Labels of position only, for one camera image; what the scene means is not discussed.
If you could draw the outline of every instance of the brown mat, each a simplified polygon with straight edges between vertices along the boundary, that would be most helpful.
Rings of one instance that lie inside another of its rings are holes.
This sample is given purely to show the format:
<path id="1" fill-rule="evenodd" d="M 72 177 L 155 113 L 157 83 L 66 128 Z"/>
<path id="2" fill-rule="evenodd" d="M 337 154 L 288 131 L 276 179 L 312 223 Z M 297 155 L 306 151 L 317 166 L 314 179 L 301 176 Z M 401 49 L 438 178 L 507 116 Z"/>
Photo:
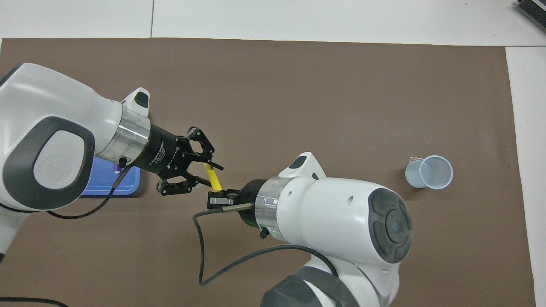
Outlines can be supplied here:
<path id="1" fill-rule="evenodd" d="M 414 222 L 392 306 L 534 306 L 504 48 L 211 39 L 4 39 L 0 71 L 34 62 L 123 99 L 151 92 L 152 122 L 203 129 L 224 188 L 270 178 L 303 151 L 332 177 L 397 191 Z M 445 190 L 417 190 L 410 156 L 453 164 Z M 196 173 L 204 175 L 201 166 Z M 0 265 L 0 294 L 70 306 L 257 306 L 309 258 L 259 257 L 197 285 L 191 216 L 205 188 L 137 199 L 77 221 L 34 214 Z M 62 210 L 84 212 L 99 199 Z M 237 214 L 203 218 L 210 275 L 265 246 Z"/>

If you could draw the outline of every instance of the blue tray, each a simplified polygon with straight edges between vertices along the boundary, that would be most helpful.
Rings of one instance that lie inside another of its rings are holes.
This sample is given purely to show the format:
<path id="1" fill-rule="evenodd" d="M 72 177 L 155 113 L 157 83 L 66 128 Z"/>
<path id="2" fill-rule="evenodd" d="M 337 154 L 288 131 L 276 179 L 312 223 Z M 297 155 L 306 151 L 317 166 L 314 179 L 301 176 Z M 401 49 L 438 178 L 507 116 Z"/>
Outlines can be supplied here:
<path id="1" fill-rule="evenodd" d="M 112 190 L 112 184 L 119 174 L 115 173 L 115 164 L 95 157 L 91 167 L 91 177 L 82 196 L 106 196 Z M 140 168 L 129 170 L 120 185 L 114 191 L 114 196 L 128 196 L 133 194 L 140 184 Z"/>

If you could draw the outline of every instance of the plastic cup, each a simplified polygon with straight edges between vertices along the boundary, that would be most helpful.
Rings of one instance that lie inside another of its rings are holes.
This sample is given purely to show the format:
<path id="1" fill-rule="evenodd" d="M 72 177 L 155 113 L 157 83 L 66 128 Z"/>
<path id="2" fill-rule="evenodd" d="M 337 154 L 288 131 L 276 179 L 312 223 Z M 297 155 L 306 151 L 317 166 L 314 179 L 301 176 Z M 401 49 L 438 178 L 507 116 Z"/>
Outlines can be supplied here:
<path id="1" fill-rule="evenodd" d="M 428 156 L 412 161 L 406 167 L 406 180 L 416 188 L 440 190 L 453 180 L 453 167 L 442 156 Z"/>

